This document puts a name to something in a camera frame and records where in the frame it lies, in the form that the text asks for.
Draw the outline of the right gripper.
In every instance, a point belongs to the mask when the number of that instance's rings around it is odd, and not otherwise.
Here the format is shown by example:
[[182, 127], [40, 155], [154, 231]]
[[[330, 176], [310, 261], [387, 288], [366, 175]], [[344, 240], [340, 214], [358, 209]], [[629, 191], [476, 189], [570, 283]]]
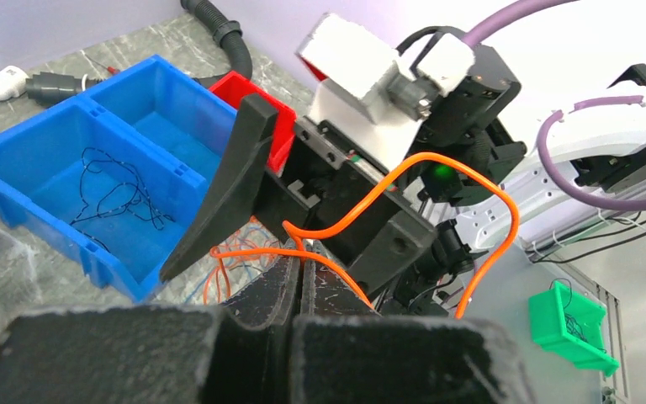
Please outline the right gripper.
[[316, 124], [306, 115], [286, 163], [296, 183], [314, 184], [312, 195], [304, 197], [279, 174], [264, 175], [270, 140], [255, 141], [253, 129], [235, 132], [235, 123], [193, 223], [161, 267], [162, 282], [199, 261], [253, 213], [276, 235], [292, 238], [298, 251], [303, 250], [306, 239], [330, 241], [338, 258], [334, 271], [358, 294], [374, 292], [437, 237], [437, 231], [404, 202], [396, 184], [400, 176], [424, 162], [461, 173], [509, 210], [506, 238], [472, 278], [472, 287], [516, 240], [521, 215], [511, 196], [483, 173], [449, 155], [434, 151], [410, 154], [409, 149], [397, 167], [387, 170], [333, 124]]

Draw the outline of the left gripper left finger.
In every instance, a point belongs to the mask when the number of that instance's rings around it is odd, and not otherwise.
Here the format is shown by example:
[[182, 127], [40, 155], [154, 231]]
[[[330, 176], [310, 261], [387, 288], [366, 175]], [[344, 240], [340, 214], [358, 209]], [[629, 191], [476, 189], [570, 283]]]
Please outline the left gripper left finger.
[[0, 334], [0, 403], [271, 403], [299, 282], [279, 258], [217, 306], [61, 306]]

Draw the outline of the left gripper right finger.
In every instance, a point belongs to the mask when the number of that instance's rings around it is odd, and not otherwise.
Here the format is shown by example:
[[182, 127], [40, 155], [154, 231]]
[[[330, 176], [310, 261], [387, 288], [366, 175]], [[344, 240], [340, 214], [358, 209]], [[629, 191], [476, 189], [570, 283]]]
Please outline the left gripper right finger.
[[516, 342], [484, 319], [314, 311], [317, 267], [292, 261], [294, 403], [533, 403]]

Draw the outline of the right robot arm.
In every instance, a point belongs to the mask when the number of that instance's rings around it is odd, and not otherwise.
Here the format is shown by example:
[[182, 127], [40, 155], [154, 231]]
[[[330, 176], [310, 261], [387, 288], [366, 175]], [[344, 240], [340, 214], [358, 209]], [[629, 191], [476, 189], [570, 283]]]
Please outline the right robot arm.
[[490, 196], [467, 172], [439, 163], [441, 155], [492, 183], [554, 162], [572, 162], [581, 185], [607, 192], [646, 178], [646, 88], [629, 76], [617, 83], [631, 103], [606, 107], [610, 123], [567, 111], [559, 133], [547, 132], [529, 153], [498, 119], [520, 84], [491, 47], [469, 49], [446, 36], [410, 68], [384, 43], [309, 42], [299, 57], [320, 84], [282, 172], [267, 166], [278, 110], [261, 95], [253, 109], [232, 109], [187, 81], [167, 92], [172, 128], [145, 127], [162, 136], [199, 192], [199, 211], [183, 217], [188, 229], [162, 261], [161, 281], [256, 215], [274, 230], [321, 239], [374, 292], [403, 266], [392, 253], [396, 242], [432, 241], [432, 227], [403, 204], [400, 185], [369, 197], [385, 174], [418, 167], [438, 203], [477, 205]]

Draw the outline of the red plastic bin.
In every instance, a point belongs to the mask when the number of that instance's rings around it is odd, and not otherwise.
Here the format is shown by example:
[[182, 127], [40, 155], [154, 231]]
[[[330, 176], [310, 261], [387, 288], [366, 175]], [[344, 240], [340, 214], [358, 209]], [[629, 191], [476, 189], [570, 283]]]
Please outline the red plastic bin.
[[209, 91], [237, 110], [235, 132], [253, 129], [255, 141], [270, 140], [267, 167], [280, 174], [294, 143], [294, 110], [237, 72], [226, 73]]

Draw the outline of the blue double plastic bin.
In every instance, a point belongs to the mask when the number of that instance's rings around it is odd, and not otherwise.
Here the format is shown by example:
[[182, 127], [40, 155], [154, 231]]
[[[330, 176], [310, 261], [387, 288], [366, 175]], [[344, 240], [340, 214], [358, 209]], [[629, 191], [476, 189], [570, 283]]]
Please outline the blue double plastic bin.
[[0, 133], [0, 219], [135, 303], [204, 200], [236, 111], [159, 56]]

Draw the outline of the green plastic bin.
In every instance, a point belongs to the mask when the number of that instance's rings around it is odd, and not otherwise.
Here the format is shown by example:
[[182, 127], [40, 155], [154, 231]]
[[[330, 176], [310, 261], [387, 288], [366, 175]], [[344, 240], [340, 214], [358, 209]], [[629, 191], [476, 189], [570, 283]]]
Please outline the green plastic bin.
[[561, 279], [530, 296], [527, 304], [531, 339], [541, 349], [557, 354], [577, 369], [598, 370], [606, 377], [615, 374], [619, 362], [605, 346], [603, 305]]

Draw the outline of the white pipe fitting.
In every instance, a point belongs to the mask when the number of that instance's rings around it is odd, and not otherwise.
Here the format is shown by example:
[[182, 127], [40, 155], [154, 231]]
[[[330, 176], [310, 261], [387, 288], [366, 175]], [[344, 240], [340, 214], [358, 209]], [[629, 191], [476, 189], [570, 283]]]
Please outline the white pipe fitting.
[[0, 102], [18, 98], [25, 92], [28, 74], [16, 66], [6, 66], [0, 71]]

